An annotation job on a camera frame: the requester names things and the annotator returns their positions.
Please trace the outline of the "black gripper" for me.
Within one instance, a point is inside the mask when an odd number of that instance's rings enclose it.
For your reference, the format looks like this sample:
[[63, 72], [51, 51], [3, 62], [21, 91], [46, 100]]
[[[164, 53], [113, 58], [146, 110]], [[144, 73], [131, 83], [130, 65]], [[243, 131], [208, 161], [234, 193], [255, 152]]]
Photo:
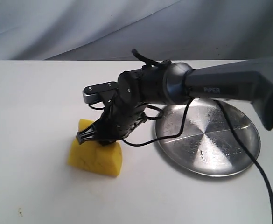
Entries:
[[107, 146], [127, 137], [133, 129], [142, 123], [143, 112], [147, 106], [146, 103], [136, 106], [112, 103], [94, 125], [77, 132], [76, 139], [79, 145], [97, 140], [102, 146]]

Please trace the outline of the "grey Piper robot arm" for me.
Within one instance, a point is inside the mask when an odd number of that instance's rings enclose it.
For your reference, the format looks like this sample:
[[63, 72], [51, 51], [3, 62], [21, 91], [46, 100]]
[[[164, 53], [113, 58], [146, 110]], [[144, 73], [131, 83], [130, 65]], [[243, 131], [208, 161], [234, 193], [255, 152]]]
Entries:
[[102, 145], [126, 138], [147, 117], [149, 104], [185, 105], [195, 98], [247, 101], [266, 130], [273, 129], [273, 56], [207, 68], [146, 60], [116, 82], [87, 86], [87, 104], [102, 102], [102, 115], [77, 133], [79, 143]]

